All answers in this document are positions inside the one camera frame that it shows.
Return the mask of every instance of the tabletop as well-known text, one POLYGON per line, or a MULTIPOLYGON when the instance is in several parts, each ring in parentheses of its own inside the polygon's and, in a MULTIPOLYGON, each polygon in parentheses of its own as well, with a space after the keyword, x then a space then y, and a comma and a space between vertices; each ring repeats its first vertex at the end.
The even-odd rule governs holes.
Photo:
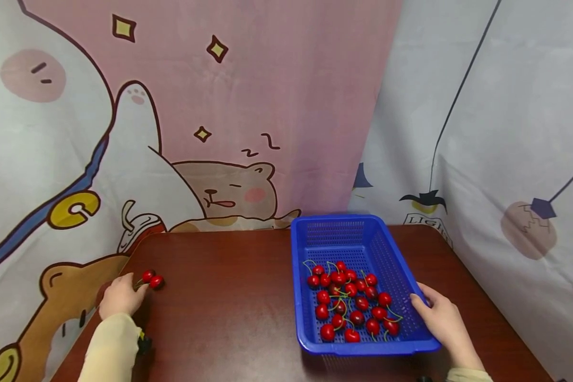
MULTIPOLYGON (((416 280, 459 306, 495 382, 551 382, 440 234, 424 225, 389 228, 416 280)), ((151 291, 134 320, 153 338, 133 381, 392 381, 446 378, 445 350, 409 357, 319 357, 297 341, 288 230, 166 233, 141 242, 121 274, 153 268, 166 285, 151 291)), ((94 314, 54 375, 76 381, 94 314)))

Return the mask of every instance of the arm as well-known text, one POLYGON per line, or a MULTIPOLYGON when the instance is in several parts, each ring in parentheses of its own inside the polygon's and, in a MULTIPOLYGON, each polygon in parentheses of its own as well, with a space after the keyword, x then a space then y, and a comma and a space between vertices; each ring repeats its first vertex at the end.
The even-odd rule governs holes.
POLYGON ((458 307, 436 290, 420 283, 419 286, 431 307, 416 294, 411 294, 410 298, 428 329, 450 353, 452 370, 446 381, 492 382, 475 351, 458 307))
POLYGON ((131 381, 141 332, 131 315, 140 307, 147 289, 145 284, 134 292, 132 276, 119 277, 106 289, 99 305, 102 322, 89 343, 79 382, 131 381))

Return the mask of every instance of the blue collar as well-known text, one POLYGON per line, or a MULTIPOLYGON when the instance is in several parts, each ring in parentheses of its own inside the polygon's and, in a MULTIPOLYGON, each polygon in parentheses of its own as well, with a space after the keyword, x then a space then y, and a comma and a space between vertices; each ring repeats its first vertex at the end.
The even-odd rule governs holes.
POLYGON ((106 152, 107 145, 108 136, 103 138, 102 141, 98 143, 95 150, 93 150, 91 160, 89 161, 89 164, 86 165, 85 173, 83 173, 81 177, 70 184, 65 190, 30 212, 28 216, 20 222, 20 224, 11 230, 8 236, 6 236, 0 243, 0 263, 5 261, 30 234, 32 234, 47 220, 50 210, 57 204, 57 202, 61 201, 66 196, 76 194, 92 186, 93 178, 98 173, 99 164, 106 152))

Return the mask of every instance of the tongue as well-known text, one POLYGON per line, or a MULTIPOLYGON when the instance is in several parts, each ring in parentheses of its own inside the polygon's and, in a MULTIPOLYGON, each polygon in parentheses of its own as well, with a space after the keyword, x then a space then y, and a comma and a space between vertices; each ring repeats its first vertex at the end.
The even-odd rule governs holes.
POLYGON ((232 202, 232 201, 220 201, 220 202, 214 202, 214 204, 218 204, 218 205, 221 205, 221 206, 227 207, 227 208, 231 208, 231 207, 234 207, 236 205, 236 203, 232 202))

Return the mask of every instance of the fabric backdrop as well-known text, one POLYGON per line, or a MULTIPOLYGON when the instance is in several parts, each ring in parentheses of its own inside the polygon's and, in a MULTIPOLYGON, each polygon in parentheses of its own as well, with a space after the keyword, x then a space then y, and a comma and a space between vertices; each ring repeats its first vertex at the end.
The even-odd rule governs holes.
POLYGON ((354 186, 351 211, 442 233, 573 382, 573 0, 404 2, 354 186))
POLYGON ((157 232, 345 210, 400 1, 0 0, 0 381, 157 232))

